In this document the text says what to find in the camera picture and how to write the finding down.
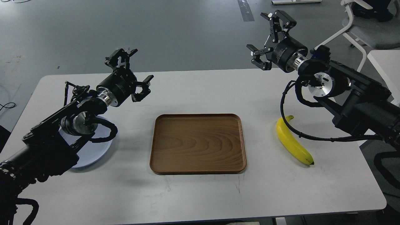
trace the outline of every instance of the office chair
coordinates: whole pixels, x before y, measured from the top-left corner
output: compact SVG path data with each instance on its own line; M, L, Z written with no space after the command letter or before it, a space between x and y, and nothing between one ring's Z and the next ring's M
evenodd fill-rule
M344 18L342 24L344 28L336 32L334 35L323 41L320 45L325 45L338 37L343 35L352 45L362 53L362 60L357 68L360 72L365 60L367 59L367 52L362 45L368 45L371 48L378 50L386 50L400 47L400 19L398 18L400 7L399 0L395 0L397 13L392 20L387 22L378 22L375 19L365 19L361 17L354 17L352 11L352 4L359 4L365 9L372 9L370 5L362 0L342 0L341 5L346 8L348 18ZM348 33L351 33L356 38L352 38Z

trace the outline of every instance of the yellow banana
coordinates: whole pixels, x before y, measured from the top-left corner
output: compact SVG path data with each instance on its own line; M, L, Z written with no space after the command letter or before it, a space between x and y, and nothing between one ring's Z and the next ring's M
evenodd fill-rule
M294 116L286 116L286 120L289 122ZM314 165L314 160L311 154L293 137L289 128L286 126L282 117L276 122L276 133L280 142L285 148L300 162L307 165Z

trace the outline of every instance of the chair leg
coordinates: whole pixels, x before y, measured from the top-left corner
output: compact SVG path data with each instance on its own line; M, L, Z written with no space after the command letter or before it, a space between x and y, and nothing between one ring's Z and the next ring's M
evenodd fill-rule
M326 39L325 41L323 41L321 44L317 45L314 49L316 50L319 46L321 45L326 45L327 43L329 43L330 41L332 41L333 39L335 39L336 37L338 37L339 35L345 33L348 29L350 29L350 27L353 24L353 20L354 20L354 15L353 12L351 10L351 4L346 4L346 12L349 16L349 23L343 27L340 31L336 32L334 35L330 36L328 39Z
M343 36L348 41L350 41L362 53L362 60L361 60L360 65L357 68L357 72L360 72L362 67L364 66L365 60L367 59L367 52L359 43L356 42L356 40L352 39L352 37L350 37L350 35L348 35L347 33L343 33Z

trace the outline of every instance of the black cable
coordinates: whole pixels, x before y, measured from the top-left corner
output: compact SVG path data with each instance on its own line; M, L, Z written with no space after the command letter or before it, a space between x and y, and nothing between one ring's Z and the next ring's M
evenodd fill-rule
M0 106L1 106L1 108L0 108L0 111L1 111L3 108L14 108L17 105L14 102L9 102L9 103L6 103L5 105L0 104Z
M115 126L114 123L112 123L112 122L110 122L108 120L105 120L105 119L102 119L102 118L99 118L99 117L94 117L93 119L90 119L88 121L88 124L93 124L93 123L98 123L98 124L101 124L101 125L109 128L110 129L110 135L108 137L99 137L99 138L91 138L91 139L89 139L92 143L101 143L101 142L110 141L110 140L114 139L114 137L118 133L117 126Z
M400 196L398 196L398 195L392 195L392 194L389 194L389 193L386 193L386 192L382 192L384 195L389 195L389 196L392 196L392 197L395 197L395 198L398 198L398 199L400 199Z
M295 86L294 86L294 91L296 93L296 97L297 100L301 103L304 104L308 107L323 107L319 102L310 102L307 101L306 99L303 98L303 94L302 94L302 82L306 81L306 80L310 80L308 77L306 76L299 76L295 82Z
M282 98L280 100L280 114L282 116L283 121L285 122L286 126L295 134L297 134L300 138L304 137L305 139L313 140L313 141L339 141L339 142L350 142L350 141L361 141L361 140L382 140L382 138L378 135L360 135L360 136L348 136L348 137L337 137L337 138L321 138L315 137L308 134L304 134L294 127L292 127L289 122L285 118L285 113L283 110L283 104L285 103L285 97L288 91L296 84L295 80L291 80L288 85L286 85L285 90L282 93Z
M33 220L35 219L36 215L38 214L38 211L39 211L38 202L33 200L33 199L17 198L16 204L17 205L31 205L32 206L32 212L29 214L29 216L26 218L26 220L22 223L22 225L31 225Z
M400 189L400 181L397 180L393 174L386 169L383 164L382 160L383 159L389 159L389 158L400 158L400 152L383 152L383 153L378 153L375 155L374 158L374 165L377 168L377 170L382 174L383 178L385 178L389 184L394 186L397 189Z

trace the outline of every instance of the wood grain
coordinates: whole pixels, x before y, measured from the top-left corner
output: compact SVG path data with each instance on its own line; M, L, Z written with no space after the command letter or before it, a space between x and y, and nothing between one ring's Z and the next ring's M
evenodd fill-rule
M150 167L158 174L238 173L246 167L240 118L235 114L161 115Z

